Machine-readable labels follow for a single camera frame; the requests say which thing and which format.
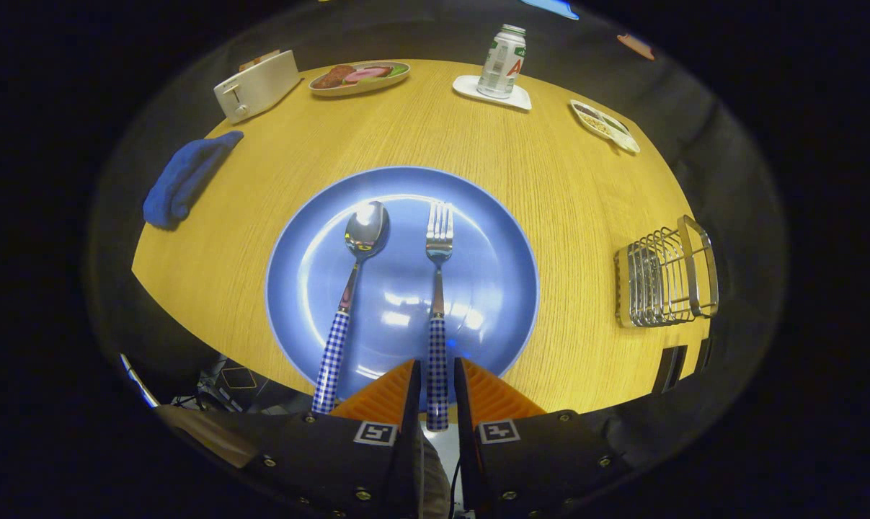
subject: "meat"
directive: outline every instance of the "meat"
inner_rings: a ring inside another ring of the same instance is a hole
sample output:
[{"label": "meat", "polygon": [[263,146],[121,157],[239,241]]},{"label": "meat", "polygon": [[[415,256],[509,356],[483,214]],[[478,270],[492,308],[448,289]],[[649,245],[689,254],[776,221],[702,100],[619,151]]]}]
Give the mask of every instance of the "meat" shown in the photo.
[{"label": "meat", "polygon": [[362,68],[361,70],[356,70],[348,76],[345,76],[345,82],[357,83],[361,79],[382,78],[382,76],[388,75],[392,71],[392,66],[370,66],[370,68]]},{"label": "meat", "polygon": [[342,86],[342,80],[345,79],[345,76],[348,76],[352,72],[355,72],[355,68],[351,65],[336,65],[333,66],[332,70],[329,70],[329,73],[323,76],[322,79],[316,82],[313,85],[315,89],[331,89],[334,87]]}]

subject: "metal sponge holder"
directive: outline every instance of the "metal sponge holder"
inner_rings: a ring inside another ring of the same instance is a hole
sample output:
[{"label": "metal sponge holder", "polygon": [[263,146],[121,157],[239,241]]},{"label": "metal sponge holder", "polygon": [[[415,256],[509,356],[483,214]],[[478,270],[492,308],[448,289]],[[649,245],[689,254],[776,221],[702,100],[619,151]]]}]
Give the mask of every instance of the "metal sponge holder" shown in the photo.
[{"label": "metal sponge holder", "polygon": [[[692,234],[701,247],[692,247]],[[707,282],[701,302],[699,254],[706,262]],[[622,326],[653,327],[691,322],[716,315],[720,299],[711,239],[697,221],[683,216],[678,230],[662,227],[615,253],[616,316]]]}]

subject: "orange gripper pad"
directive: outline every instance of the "orange gripper pad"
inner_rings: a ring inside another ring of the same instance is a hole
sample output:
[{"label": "orange gripper pad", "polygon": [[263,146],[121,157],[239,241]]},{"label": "orange gripper pad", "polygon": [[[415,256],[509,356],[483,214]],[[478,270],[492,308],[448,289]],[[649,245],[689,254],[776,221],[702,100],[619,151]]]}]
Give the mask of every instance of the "orange gripper pad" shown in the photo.
[{"label": "orange gripper pad", "polygon": [[518,390],[491,374],[488,369],[461,359],[467,377],[467,394],[470,396],[470,415],[474,428],[483,422],[516,420],[546,414]]},{"label": "orange gripper pad", "polygon": [[392,368],[339,404],[330,416],[401,425],[414,363],[414,359],[409,359]]}]

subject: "blue cloth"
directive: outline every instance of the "blue cloth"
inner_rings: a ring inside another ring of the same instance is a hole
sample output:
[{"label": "blue cloth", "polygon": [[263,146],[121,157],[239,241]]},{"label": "blue cloth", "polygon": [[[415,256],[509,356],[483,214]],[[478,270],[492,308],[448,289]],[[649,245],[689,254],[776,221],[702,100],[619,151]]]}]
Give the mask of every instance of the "blue cloth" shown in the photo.
[{"label": "blue cloth", "polygon": [[174,229],[185,220],[200,192],[242,138],[243,132],[231,131],[217,138],[191,141],[175,151],[147,194],[144,220],[162,229]]},{"label": "blue cloth", "polygon": [[567,19],[579,19],[579,15],[569,8],[569,2],[563,0],[521,0],[521,2],[557,13],[561,17],[567,17]]}]

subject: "cutlery handle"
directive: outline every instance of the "cutlery handle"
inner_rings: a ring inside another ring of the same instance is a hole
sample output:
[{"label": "cutlery handle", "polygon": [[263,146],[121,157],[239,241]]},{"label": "cutlery handle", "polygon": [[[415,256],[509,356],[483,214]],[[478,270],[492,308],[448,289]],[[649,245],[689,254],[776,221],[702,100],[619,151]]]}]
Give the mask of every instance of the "cutlery handle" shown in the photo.
[{"label": "cutlery handle", "polygon": [[339,388],[339,371],[342,369],[342,351],[345,350],[345,333],[351,318],[345,312],[335,312],[326,351],[319,363],[319,377],[316,377],[316,392],[313,393],[313,412],[329,414],[335,407],[335,392]]},{"label": "cutlery handle", "polygon": [[444,318],[428,323],[428,430],[448,428],[448,351],[444,339]]}]

